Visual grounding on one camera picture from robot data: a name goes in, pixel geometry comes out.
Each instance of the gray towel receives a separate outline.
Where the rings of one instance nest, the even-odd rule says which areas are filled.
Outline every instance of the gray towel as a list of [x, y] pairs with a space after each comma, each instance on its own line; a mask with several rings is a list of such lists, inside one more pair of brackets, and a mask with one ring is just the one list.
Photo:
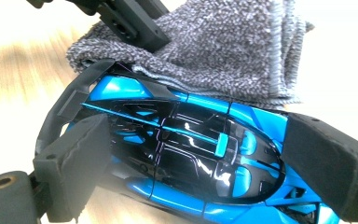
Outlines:
[[202, 95], [264, 108], [298, 103], [306, 28], [295, 0], [187, 0], [156, 20], [171, 42], [155, 53], [121, 42], [99, 22], [68, 49], [76, 72], [111, 58]]

